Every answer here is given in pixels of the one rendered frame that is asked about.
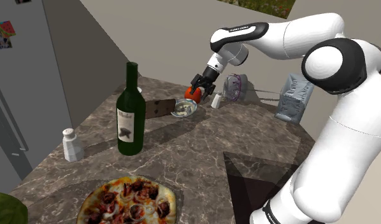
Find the grey refrigerator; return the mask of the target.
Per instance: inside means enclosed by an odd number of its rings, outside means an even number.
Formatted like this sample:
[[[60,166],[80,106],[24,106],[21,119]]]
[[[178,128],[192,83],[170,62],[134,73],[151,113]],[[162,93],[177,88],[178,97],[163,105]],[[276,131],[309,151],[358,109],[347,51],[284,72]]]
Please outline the grey refrigerator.
[[[62,141],[68,105],[42,0],[0,0],[16,35],[0,49],[0,192],[10,193]]]

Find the pizza with meat and onion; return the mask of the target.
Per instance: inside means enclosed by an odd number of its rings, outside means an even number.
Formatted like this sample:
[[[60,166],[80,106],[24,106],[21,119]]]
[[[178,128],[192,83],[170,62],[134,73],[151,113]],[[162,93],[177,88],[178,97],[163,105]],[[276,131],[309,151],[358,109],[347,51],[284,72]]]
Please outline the pizza with meat and onion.
[[[143,176],[111,180],[83,202],[76,224],[176,224],[176,195]]]

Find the green wine bottle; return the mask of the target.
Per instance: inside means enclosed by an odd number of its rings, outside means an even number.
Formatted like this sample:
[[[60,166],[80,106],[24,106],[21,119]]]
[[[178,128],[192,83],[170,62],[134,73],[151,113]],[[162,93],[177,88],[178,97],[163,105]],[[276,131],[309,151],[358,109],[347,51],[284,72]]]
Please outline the green wine bottle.
[[[119,152],[138,154],[143,148],[146,102],[138,90],[138,64],[126,63],[126,87],[116,103]]]

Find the wall picture with greenery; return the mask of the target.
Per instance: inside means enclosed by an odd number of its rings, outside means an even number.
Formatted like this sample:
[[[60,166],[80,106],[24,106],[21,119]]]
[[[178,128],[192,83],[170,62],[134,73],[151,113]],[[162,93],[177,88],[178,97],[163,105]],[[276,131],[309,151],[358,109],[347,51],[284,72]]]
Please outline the wall picture with greenery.
[[[296,0],[218,0],[279,18],[287,18]]]

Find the large white salt shaker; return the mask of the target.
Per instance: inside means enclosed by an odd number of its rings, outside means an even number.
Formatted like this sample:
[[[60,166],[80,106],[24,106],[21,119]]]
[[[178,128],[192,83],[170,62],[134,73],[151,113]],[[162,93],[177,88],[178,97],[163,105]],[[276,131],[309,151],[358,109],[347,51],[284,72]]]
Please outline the large white salt shaker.
[[[75,130],[68,128],[62,131],[62,145],[64,148],[64,158],[68,162],[76,162],[84,157],[82,143],[75,133]]]

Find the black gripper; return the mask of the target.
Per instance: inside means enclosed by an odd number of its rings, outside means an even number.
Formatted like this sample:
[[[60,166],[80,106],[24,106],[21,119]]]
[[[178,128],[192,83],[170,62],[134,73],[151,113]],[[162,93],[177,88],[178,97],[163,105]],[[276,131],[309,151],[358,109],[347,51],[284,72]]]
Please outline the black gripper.
[[[205,100],[209,95],[213,94],[215,90],[215,81],[219,76],[219,72],[214,70],[214,68],[207,66],[203,71],[202,75],[197,74],[191,81],[191,91],[193,94],[198,86],[204,88],[204,93],[202,94],[202,100]]]

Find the green leafy vegetable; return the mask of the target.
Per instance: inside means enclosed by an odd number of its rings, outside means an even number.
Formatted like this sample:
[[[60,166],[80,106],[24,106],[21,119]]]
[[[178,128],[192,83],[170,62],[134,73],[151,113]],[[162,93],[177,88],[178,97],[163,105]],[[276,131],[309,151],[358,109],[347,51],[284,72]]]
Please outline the green leafy vegetable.
[[[0,224],[28,224],[27,207],[17,198],[1,192]]]

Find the small white salt shaker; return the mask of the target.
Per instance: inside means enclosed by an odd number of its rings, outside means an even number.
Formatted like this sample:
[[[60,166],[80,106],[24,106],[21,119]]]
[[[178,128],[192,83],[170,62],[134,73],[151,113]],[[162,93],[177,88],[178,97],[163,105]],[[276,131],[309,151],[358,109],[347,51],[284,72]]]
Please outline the small white salt shaker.
[[[221,100],[222,100],[222,92],[217,92],[211,103],[211,107],[214,109],[218,109],[220,107]]]

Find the red tomato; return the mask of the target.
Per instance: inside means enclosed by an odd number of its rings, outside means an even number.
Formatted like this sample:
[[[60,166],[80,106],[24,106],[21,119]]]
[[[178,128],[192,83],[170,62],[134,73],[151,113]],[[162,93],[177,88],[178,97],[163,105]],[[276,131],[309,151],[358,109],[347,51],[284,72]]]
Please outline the red tomato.
[[[200,88],[195,89],[194,93],[191,94],[192,87],[189,87],[184,94],[185,99],[192,99],[195,101],[197,104],[201,102],[201,96],[202,96],[202,91]]]

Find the grey paper bag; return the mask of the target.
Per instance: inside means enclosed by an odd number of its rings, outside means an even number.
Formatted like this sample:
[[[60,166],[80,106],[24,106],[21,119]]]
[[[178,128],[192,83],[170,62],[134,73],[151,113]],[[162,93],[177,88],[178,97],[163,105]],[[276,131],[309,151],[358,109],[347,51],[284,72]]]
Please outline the grey paper bag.
[[[299,124],[313,89],[314,85],[304,76],[290,73],[282,87],[275,118]]]

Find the brown rectangular board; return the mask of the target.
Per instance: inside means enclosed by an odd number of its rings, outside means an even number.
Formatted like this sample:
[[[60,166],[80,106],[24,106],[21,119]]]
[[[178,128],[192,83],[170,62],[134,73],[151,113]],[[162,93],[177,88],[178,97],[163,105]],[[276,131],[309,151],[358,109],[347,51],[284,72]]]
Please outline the brown rectangular board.
[[[145,118],[156,118],[161,116],[170,115],[174,112],[176,100],[175,99],[162,99],[162,100],[152,100],[145,103]]]

